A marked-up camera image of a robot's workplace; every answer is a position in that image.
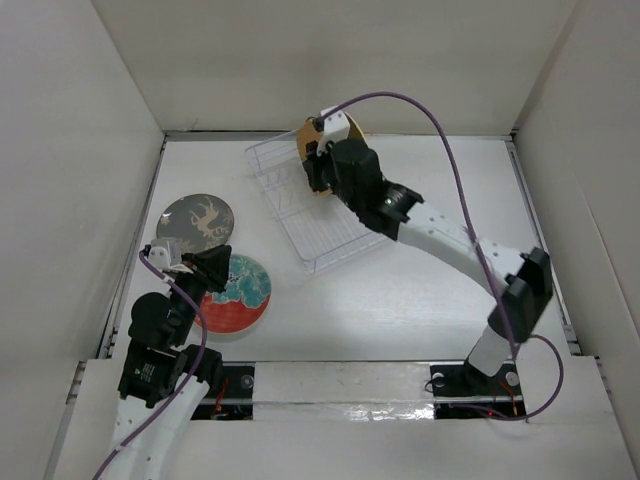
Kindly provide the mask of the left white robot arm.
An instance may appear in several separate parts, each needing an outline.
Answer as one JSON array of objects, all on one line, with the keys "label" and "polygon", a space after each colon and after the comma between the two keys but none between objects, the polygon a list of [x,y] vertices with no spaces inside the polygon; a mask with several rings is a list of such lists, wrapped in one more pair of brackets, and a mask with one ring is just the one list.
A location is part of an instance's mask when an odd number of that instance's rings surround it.
[{"label": "left white robot arm", "polygon": [[231,253],[228,245],[183,253],[167,238],[139,252],[140,262],[169,290],[145,293],[131,308],[110,452],[95,478],[166,478],[200,402],[223,387],[221,354],[205,339],[189,344],[187,338],[194,323],[207,323],[200,307],[205,295],[224,291]]}]

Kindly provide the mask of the square woven bamboo tray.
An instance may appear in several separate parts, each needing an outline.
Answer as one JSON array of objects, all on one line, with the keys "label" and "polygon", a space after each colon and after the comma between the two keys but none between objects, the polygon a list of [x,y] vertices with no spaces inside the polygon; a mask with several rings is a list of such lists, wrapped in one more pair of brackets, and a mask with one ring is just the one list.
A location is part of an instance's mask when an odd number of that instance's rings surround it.
[{"label": "square woven bamboo tray", "polygon": [[[312,126],[313,119],[314,119],[313,117],[307,118],[304,124],[302,125],[302,127],[296,133],[296,146],[297,146],[297,151],[298,151],[298,155],[299,155],[302,167],[303,167],[303,161],[310,154],[317,155],[316,154],[317,140],[319,139],[320,135],[314,130]],[[329,181],[324,176],[324,174],[326,173],[327,165],[328,165],[328,157],[325,154],[321,154],[318,157],[324,161],[322,178],[325,181],[325,191],[320,193],[316,193],[316,192],[314,193],[317,195],[330,195],[332,194],[331,186],[329,184]]]}]

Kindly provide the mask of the yellow woven bamboo plate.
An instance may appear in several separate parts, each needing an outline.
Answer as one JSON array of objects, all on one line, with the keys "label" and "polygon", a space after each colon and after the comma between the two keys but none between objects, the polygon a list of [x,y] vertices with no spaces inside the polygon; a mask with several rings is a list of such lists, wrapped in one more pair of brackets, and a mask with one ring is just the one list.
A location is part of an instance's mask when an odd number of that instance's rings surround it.
[{"label": "yellow woven bamboo plate", "polygon": [[353,117],[350,114],[344,113],[344,116],[346,117],[349,123],[349,132],[348,132],[347,138],[350,140],[358,140],[358,141],[366,142],[365,135],[361,127],[359,126],[359,124],[353,119]]}]

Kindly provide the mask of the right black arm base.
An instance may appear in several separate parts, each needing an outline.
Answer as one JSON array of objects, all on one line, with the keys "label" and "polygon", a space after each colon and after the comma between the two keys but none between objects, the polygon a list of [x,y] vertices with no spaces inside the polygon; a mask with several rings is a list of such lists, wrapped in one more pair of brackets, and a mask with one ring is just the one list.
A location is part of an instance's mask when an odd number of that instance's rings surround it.
[{"label": "right black arm base", "polygon": [[468,375],[460,362],[431,364],[424,389],[433,396],[437,420],[518,418],[527,413],[513,362],[504,363],[493,377],[478,378]]}]

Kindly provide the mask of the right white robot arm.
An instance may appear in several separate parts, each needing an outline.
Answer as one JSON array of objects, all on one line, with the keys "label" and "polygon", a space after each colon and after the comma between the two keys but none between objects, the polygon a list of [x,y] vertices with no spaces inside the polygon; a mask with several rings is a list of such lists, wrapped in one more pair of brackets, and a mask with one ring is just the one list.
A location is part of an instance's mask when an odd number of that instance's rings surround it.
[{"label": "right white robot arm", "polygon": [[553,296],[548,253],[524,253],[472,235],[408,187],[384,178],[377,153],[365,141],[346,139],[320,151],[302,149],[312,191],[336,196],[369,230],[425,252],[467,276],[496,305],[462,368],[462,381],[484,393],[498,381],[512,349],[525,343]]}]

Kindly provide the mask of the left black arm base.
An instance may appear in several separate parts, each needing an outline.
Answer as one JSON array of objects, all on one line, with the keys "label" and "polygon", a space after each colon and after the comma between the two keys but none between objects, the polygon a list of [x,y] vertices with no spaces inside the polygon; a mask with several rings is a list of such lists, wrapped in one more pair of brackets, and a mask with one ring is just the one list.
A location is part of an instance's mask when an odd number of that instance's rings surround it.
[{"label": "left black arm base", "polygon": [[200,401],[192,420],[244,421],[253,419],[254,363],[226,363],[221,384]]}]

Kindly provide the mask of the red and teal plate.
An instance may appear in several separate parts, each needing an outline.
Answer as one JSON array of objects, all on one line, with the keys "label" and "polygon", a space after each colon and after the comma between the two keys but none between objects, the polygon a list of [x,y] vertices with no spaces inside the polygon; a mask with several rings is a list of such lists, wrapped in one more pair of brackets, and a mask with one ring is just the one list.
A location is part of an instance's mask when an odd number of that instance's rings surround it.
[{"label": "red and teal plate", "polygon": [[225,290],[208,292],[200,303],[208,332],[233,335],[250,329],[263,316],[271,294],[266,269],[249,256],[232,254]]}]

